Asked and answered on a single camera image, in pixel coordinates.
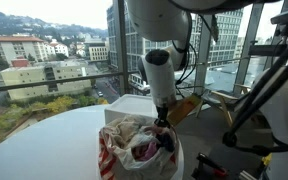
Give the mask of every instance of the white box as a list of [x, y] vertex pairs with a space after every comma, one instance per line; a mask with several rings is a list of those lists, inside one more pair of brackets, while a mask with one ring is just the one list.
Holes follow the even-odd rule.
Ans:
[[105, 124], [127, 114], [142, 115], [157, 119], [156, 106], [151, 97], [125, 94], [105, 108]]

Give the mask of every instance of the hillside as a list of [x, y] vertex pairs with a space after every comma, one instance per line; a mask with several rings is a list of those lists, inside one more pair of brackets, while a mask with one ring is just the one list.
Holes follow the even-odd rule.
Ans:
[[79, 33], [89, 33], [101, 37], [107, 37], [107, 30], [93, 29], [79, 25], [63, 25], [47, 23], [41, 19], [5, 15], [0, 12], [0, 34], [11, 35], [15, 33], [30, 33], [39, 35], [52, 35], [54, 32], [63, 36], [73, 36]]

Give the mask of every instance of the white table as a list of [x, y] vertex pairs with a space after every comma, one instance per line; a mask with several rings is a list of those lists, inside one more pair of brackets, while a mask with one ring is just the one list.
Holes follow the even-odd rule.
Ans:
[[[36, 123], [0, 144], [0, 180], [96, 180], [98, 132], [104, 108], [67, 111]], [[184, 158], [173, 179], [182, 179]]]

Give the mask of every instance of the plastic bag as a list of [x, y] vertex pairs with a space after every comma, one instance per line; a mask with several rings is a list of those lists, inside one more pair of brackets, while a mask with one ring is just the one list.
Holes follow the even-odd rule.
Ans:
[[[154, 149], [154, 145], [162, 144], [157, 138], [159, 135], [171, 138], [173, 152], [166, 147]], [[154, 127], [152, 119], [135, 115], [116, 119], [100, 130], [99, 143], [98, 164], [104, 180], [169, 180], [177, 171], [176, 133], [174, 129]]]

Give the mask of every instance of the car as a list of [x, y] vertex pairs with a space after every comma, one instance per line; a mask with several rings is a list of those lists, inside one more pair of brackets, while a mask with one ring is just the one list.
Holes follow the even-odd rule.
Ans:
[[97, 94], [99, 97], [103, 97], [103, 93], [101, 91], [99, 91]]

